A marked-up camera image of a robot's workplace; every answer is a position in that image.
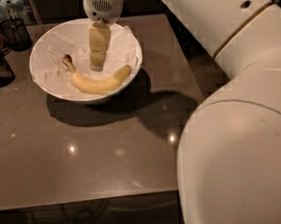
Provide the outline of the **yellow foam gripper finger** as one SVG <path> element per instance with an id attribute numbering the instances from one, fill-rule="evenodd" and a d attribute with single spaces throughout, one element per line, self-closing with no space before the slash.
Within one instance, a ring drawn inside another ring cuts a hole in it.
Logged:
<path id="1" fill-rule="evenodd" d="M 89 26 L 89 65 L 93 71 L 102 71 L 111 41 L 107 23 L 95 21 Z"/>

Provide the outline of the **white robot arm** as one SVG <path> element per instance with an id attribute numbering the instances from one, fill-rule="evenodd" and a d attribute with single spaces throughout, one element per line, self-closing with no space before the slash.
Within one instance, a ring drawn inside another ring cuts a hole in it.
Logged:
<path id="1" fill-rule="evenodd" d="M 229 76 L 188 120 L 177 186 L 185 224 L 281 224 L 281 8 L 161 0 Z"/>

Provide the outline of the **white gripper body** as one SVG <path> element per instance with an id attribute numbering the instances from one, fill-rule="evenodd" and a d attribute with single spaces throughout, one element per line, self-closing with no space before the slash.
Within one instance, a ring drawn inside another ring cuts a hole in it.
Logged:
<path id="1" fill-rule="evenodd" d="M 90 21 L 115 23 L 123 11 L 125 0 L 83 0 L 83 8 Z"/>

